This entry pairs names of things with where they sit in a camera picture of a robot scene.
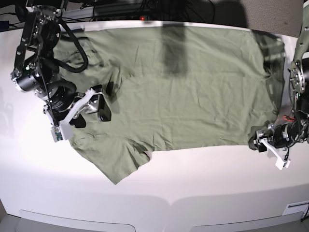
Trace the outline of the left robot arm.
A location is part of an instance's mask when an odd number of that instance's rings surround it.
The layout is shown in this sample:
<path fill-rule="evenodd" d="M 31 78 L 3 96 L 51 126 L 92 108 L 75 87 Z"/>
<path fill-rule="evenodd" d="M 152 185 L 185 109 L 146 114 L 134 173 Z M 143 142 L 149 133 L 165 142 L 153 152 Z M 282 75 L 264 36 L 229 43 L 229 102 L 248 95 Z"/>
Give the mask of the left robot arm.
<path fill-rule="evenodd" d="M 293 116 L 284 116 L 284 124 L 269 124 L 257 130 L 249 141 L 252 150 L 271 151 L 277 158 L 275 165 L 279 170 L 289 167 L 292 146 L 309 141 L 309 59 L 303 58 L 308 48 L 309 24 L 305 23 L 289 69 L 288 90 Z"/>

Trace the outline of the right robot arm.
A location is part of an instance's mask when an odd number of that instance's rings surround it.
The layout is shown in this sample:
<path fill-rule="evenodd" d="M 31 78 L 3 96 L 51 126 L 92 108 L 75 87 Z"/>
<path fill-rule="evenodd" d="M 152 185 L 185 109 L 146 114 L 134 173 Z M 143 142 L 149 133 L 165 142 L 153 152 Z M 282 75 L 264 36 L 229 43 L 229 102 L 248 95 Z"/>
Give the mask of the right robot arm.
<path fill-rule="evenodd" d="M 11 74 L 11 80 L 19 91 L 32 91 L 45 102 L 43 113 L 51 122 L 51 134 L 55 142 L 70 139 L 73 127 L 86 127 L 82 113 L 97 114 L 102 122 L 112 118 L 102 85 L 80 93 L 73 82 L 59 75 L 60 68 L 71 73 L 81 73 L 89 64 L 79 39 L 62 18 L 67 4 L 66 0 L 26 2 L 23 9 L 26 13 L 25 24 Z M 65 39 L 74 43 L 81 55 L 81 66 L 72 67 L 54 57 L 53 49 L 63 39 L 61 29 L 68 34 Z"/>

